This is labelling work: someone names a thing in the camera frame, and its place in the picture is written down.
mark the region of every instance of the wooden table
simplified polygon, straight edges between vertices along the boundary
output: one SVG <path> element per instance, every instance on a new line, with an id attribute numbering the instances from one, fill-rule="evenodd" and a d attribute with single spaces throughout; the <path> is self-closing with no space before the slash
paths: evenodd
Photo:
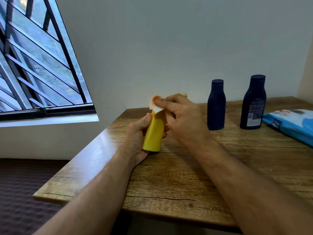
<path id="1" fill-rule="evenodd" d="M 313 149 L 265 125 L 257 130 L 240 129 L 241 105 L 242 101 L 227 102 L 225 128 L 211 133 L 234 157 L 313 204 Z M 200 106 L 206 118 L 207 105 Z M 313 110 L 313 105 L 294 97 L 267 100 L 266 112 L 280 109 Z M 149 108 L 127 109 L 33 196 L 50 202 L 70 201 L 110 160 L 128 124 L 147 112 Z M 158 154 L 149 155 L 134 169 L 123 209 L 224 230 L 237 228 L 209 177 L 171 133 Z"/>

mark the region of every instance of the metal window grille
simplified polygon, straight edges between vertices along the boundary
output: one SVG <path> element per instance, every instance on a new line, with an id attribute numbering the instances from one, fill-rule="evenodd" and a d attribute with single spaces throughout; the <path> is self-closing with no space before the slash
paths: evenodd
<path id="1" fill-rule="evenodd" d="M 0 0 L 0 50 L 0 120 L 95 113 L 55 0 Z"/>

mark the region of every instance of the wet wipes package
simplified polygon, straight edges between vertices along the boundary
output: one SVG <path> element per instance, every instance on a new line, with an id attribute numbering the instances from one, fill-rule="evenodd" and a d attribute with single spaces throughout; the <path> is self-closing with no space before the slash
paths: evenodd
<path id="1" fill-rule="evenodd" d="M 265 114 L 263 122 L 313 146 L 313 111 L 311 110 L 277 110 Z"/>

